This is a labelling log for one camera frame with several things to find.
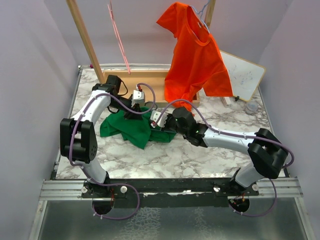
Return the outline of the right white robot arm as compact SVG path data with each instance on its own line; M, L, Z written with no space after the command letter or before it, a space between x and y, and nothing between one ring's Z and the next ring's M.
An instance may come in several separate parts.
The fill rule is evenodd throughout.
M224 148L247 154L250 163L239 168L227 185L236 196L242 195L263 178L277 179L289 153L265 128L249 133L215 129L197 122L185 107L176 108L172 113L153 110L150 121L152 127L178 133L196 147Z

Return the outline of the green t shirt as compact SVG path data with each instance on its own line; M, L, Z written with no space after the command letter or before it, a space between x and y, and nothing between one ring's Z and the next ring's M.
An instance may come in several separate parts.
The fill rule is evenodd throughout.
M176 134L153 128L149 123L151 113L141 115L142 119L126 119L123 110L110 114L100 125L100 136L111 137L120 134L125 141L144 149L148 142L169 143Z

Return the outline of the blue grey plastic hanger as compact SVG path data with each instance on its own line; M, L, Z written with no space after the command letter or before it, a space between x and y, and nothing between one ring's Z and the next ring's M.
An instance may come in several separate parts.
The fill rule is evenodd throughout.
M161 111L157 105L157 103L154 103L152 101L147 101L144 103L143 107L141 108L141 110L143 112L147 111L148 109L152 108L152 110L146 112L143 114L143 116L145 117L150 117L151 115L154 115L154 114L159 114Z

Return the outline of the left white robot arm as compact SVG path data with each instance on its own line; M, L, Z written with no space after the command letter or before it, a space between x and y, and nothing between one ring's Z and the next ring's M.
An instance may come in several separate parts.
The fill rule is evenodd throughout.
M95 124L103 111L109 107L124 111L122 116L129 120L141 120L141 109L132 103L132 96L123 97L120 92L124 82L116 75L109 75L106 83L93 86L89 100L79 112L60 122L60 154L73 167L79 167L97 196L106 197L111 190L110 177L96 158L98 143Z

